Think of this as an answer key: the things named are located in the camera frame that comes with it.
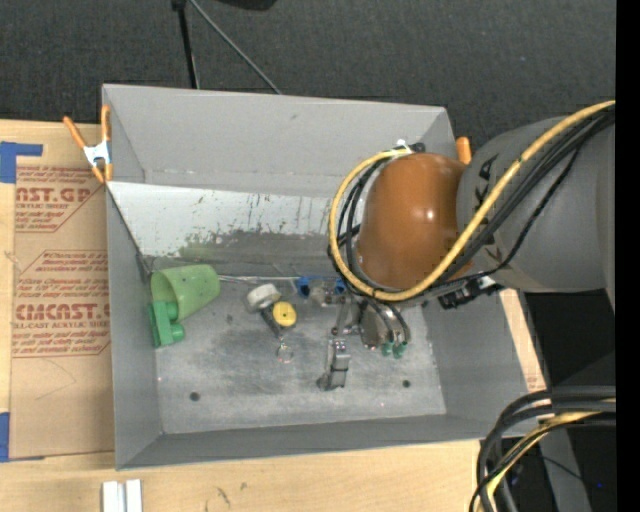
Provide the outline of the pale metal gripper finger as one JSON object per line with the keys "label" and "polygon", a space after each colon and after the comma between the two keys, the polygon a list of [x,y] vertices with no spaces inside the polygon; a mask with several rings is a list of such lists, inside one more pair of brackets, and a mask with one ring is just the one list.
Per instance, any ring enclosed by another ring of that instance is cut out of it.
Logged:
{"label": "pale metal gripper finger", "polygon": [[352,329],[352,298],[350,295],[342,296],[337,303],[337,315],[334,326],[331,328],[333,336],[346,336]]}
{"label": "pale metal gripper finger", "polygon": [[318,378],[317,386],[322,391],[344,388],[349,372],[351,355],[347,351],[346,341],[333,339],[328,344],[324,373]]}

